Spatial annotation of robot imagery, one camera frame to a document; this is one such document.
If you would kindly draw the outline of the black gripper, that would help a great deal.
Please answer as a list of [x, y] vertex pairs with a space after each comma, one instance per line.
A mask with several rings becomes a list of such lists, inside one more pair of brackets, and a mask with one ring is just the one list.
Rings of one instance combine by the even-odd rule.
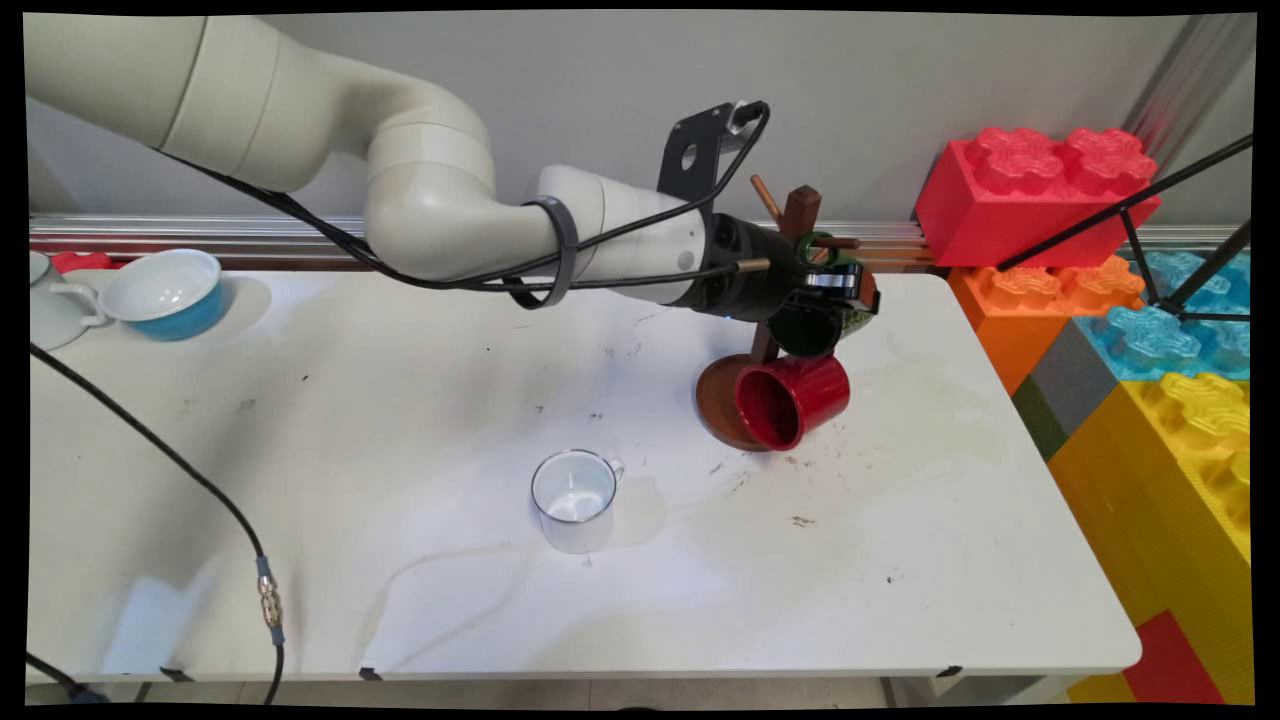
[[861, 296], [861, 263], [801, 266], [782, 234], [723, 213], [712, 217], [709, 231], [703, 266], [727, 272], [690, 284], [695, 313], [754, 323], [772, 318], [803, 286], [838, 299]]

